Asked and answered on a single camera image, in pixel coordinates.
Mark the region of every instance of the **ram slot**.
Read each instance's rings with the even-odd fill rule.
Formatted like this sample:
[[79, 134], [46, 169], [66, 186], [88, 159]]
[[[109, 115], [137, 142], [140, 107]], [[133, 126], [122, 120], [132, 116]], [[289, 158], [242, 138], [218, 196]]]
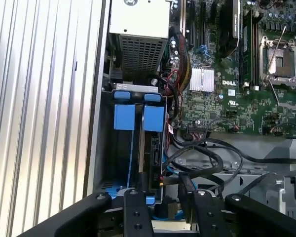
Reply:
[[259, 17], [253, 18], [252, 21], [252, 37], [253, 37], [253, 56], [254, 56], [254, 70], [253, 70], [253, 85], [260, 85], [260, 57], [259, 57], [259, 50], [260, 50], [260, 40], [259, 40], [259, 21], [263, 18], [261, 14]]
[[199, 24], [198, 45], [200, 46], [205, 44], [205, 29], [206, 29], [206, 3], [205, 2], [201, 2], [201, 5], [200, 5], [198, 24]]
[[249, 87], [253, 80], [253, 29], [252, 29], [252, 12], [249, 11], [243, 19], [243, 38], [241, 40], [240, 51], [240, 68], [241, 77], [239, 78], [240, 87]]

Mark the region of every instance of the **silver heatsink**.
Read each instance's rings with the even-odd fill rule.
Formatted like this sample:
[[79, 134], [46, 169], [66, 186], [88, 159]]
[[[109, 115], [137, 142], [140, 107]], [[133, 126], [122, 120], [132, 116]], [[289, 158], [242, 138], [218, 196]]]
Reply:
[[193, 68], [189, 90], [213, 92], [215, 89], [215, 71], [212, 68]]
[[170, 3], [112, 0], [110, 33], [122, 52], [123, 77], [156, 73], [168, 42]]

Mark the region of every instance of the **cpu socket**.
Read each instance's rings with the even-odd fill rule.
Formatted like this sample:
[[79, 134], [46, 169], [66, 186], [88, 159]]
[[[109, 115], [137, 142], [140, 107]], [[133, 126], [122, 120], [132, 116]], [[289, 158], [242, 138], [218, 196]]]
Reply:
[[264, 86], [271, 86], [279, 106], [296, 110], [296, 105], [280, 103], [274, 89], [274, 86], [283, 84], [296, 88], [296, 44], [293, 39], [278, 41], [278, 39], [269, 40], [267, 36], [262, 37], [260, 77]]

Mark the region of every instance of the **metal side panel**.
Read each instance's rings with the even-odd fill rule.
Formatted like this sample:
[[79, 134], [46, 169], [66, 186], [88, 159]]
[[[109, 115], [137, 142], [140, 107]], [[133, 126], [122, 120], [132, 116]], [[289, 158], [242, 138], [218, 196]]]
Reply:
[[0, 0], [0, 237], [83, 197], [105, 2]]

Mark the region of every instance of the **motherboard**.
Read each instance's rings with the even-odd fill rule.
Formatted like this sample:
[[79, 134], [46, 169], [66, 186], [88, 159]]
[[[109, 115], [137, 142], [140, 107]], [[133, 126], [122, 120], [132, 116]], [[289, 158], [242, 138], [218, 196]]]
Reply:
[[[290, 124], [272, 131], [296, 124], [296, 0], [176, 0], [172, 6], [170, 22], [185, 35], [192, 66], [172, 126], [201, 133], [226, 118], [236, 131], [224, 122], [211, 131], [296, 137]], [[169, 58], [176, 69], [174, 46]]]

